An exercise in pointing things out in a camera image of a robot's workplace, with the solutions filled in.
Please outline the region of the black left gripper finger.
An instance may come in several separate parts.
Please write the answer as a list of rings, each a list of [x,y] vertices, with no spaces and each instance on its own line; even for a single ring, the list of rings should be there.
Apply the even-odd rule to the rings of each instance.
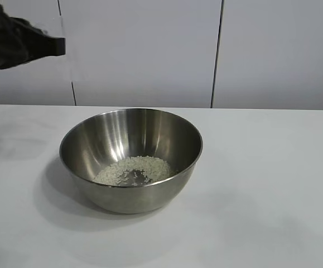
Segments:
[[[0,8],[0,34],[6,35],[6,36],[12,35],[13,37],[19,37],[19,38],[23,38],[28,34],[48,37],[48,34],[46,31],[32,26],[31,23],[24,18],[9,16],[1,8]]]
[[[45,36],[29,39],[26,44],[21,40],[0,40],[0,70],[14,68],[49,56],[65,54],[65,39],[60,37]]]

